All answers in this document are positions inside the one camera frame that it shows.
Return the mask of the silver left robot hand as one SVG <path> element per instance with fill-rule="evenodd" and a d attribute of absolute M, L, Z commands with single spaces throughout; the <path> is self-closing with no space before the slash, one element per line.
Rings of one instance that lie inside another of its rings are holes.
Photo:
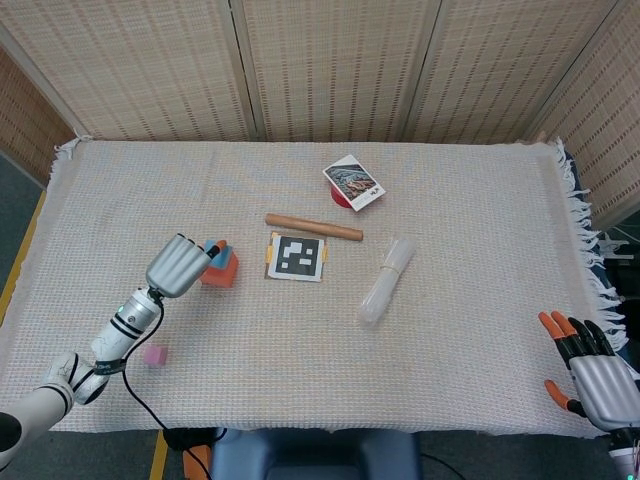
<path fill-rule="evenodd" d="M 156 255 L 146 270 L 148 295 L 153 300 L 182 296 L 226 248 L 220 240 L 209 249 L 178 233 Z"/>

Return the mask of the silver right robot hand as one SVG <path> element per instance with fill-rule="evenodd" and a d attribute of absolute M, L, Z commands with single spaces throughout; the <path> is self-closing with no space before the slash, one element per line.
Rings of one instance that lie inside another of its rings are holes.
<path fill-rule="evenodd" d="M 544 387 L 554 403 L 604 432 L 640 430 L 640 389 L 603 330 L 591 320 L 580 321 L 558 311 L 541 312 L 538 320 L 553 340 L 577 393 L 571 398 L 547 379 Z"/>

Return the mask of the blue cube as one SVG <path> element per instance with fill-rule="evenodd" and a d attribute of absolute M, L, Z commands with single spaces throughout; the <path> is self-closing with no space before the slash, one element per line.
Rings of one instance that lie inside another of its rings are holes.
<path fill-rule="evenodd" d="M 230 264 L 233 248 L 227 244 L 209 263 L 208 268 L 216 270 L 226 270 Z"/>

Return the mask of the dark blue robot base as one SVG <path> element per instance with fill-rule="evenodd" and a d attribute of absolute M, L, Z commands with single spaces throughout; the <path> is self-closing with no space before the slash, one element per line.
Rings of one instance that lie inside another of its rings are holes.
<path fill-rule="evenodd" d="M 230 430 L 213 480 L 422 480 L 415 434 L 389 429 Z"/>

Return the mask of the large orange cube block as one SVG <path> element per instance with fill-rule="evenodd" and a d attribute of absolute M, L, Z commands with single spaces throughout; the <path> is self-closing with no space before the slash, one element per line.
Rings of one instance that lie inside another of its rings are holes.
<path fill-rule="evenodd" d="M 226 260 L 226 265 L 222 267 L 222 263 L 218 258 L 212 260 L 199 278 L 203 285 L 220 288 L 231 288 L 233 286 L 239 265 L 237 256 L 233 250 L 228 250 L 227 253 L 221 254 L 221 257 Z"/>

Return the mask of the black equipment with white brackets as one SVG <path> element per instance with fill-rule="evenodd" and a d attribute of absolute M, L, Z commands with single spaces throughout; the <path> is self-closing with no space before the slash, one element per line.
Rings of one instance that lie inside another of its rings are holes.
<path fill-rule="evenodd" d="M 610 283 L 629 320 L 640 318 L 640 210 L 600 235 L 599 246 Z"/>

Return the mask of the black white fiducial marker card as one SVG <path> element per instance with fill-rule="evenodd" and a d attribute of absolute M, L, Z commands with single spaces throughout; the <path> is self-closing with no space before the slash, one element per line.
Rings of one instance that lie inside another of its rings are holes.
<path fill-rule="evenodd" d="M 272 232 L 266 250 L 265 278 L 319 283 L 327 258 L 324 238 Z"/>

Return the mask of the wooden rod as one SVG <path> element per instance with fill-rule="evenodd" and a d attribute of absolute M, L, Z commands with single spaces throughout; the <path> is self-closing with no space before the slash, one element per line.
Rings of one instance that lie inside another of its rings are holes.
<path fill-rule="evenodd" d="M 364 239 L 362 230 L 273 213 L 265 215 L 265 223 L 271 226 L 301 230 L 351 241 L 362 241 Z"/>

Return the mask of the beige woven tablecloth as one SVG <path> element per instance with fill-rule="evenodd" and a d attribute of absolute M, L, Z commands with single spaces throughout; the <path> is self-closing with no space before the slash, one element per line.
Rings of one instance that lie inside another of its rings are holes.
<path fill-rule="evenodd" d="M 323 170 L 353 155 L 386 194 L 359 212 Z M 271 226 L 291 216 L 362 230 L 362 241 Z M 154 342 L 62 431 L 169 426 L 396 428 L 593 437 L 549 398 L 571 378 L 538 320 L 602 322 L 608 293 L 560 143 L 435 145 L 81 141 L 61 148 L 0 328 L 0 406 L 60 354 L 90 345 L 177 233 L 223 238 L 229 289 L 167 300 Z M 324 238 L 319 283 L 265 278 L 271 233 Z M 358 310 L 394 238 L 415 242 L 382 318 Z"/>

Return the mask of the red tape roll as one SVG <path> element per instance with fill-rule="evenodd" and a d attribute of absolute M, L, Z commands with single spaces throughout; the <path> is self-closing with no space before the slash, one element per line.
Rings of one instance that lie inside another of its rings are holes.
<path fill-rule="evenodd" d="M 348 182 L 341 185 L 333 185 L 331 187 L 331 196 L 336 204 L 344 208 L 350 208 L 355 210 L 353 201 L 359 197 L 362 190 L 357 187 L 353 182 Z"/>

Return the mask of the orange box under table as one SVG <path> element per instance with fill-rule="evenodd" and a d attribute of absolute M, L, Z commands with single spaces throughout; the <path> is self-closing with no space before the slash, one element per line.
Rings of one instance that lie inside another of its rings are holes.
<path fill-rule="evenodd" d="M 183 473 L 186 480 L 211 480 L 211 448 L 207 445 L 191 447 L 183 452 Z"/>

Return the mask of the white photo card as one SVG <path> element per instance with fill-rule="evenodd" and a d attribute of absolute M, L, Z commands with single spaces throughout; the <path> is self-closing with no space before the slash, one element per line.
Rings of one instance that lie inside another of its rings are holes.
<path fill-rule="evenodd" d="M 326 167 L 323 174 L 355 212 L 386 194 L 381 184 L 351 154 Z"/>

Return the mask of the bamboo folding screen panel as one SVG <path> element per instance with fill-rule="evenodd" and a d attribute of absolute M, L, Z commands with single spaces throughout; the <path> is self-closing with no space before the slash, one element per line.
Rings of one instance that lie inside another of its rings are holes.
<path fill-rule="evenodd" d="M 520 137 L 618 0 L 436 0 L 403 138 Z"/>
<path fill-rule="evenodd" d="M 561 138 L 599 229 L 640 210 L 640 0 L 624 2 L 560 80 L 531 133 Z"/>
<path fill-rule="evenodd" d="M 0 46 L 77 134 L 264 137 L 242 0 L 0 0 Z"/>
<path fill-rule="evenodd" d="M 46 186 L 55 148 L 74 137 L 72 129 L 0 47 L 0 151 Z"/>
<path fill-rule="evenodd" d="M 443 0 L 230 0 L 257 136 L 402 138 Z"/>

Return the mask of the clear plastic tube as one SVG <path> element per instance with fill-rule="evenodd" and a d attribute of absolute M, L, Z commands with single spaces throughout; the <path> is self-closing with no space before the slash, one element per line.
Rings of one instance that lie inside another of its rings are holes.
<path fill-rule="evenodd" d="M 415 242 L 409 238 L 394 238 L 384 257 L 378 276 L 358 310 L 358 320 L 366 325 L 375 325 L 384 315 L 391 301 L 398 280 L 416 250 Z"/>

